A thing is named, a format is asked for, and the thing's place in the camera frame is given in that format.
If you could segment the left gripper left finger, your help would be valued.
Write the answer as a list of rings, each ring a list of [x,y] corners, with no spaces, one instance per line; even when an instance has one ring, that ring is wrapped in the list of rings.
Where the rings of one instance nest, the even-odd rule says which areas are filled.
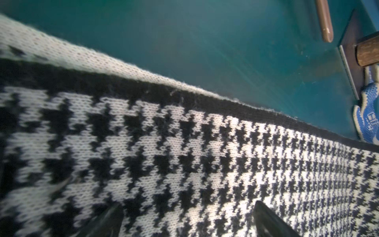
[[[116,202],[83,227],[77,237],[118,237],[123,219],[123,207]]]

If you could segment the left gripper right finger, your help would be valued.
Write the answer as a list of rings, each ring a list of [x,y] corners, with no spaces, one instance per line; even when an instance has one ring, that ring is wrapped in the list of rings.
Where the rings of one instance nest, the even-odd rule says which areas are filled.
[[[295,230],[260,200],[255,203],[253,217],[258,237],[300,237]]]

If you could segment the black white knitted scarf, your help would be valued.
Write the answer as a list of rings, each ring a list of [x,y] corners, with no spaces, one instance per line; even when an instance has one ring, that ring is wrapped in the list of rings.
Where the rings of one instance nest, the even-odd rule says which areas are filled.
[[[379,234],[379,147],[150,73],[1,16],[1,236]]]

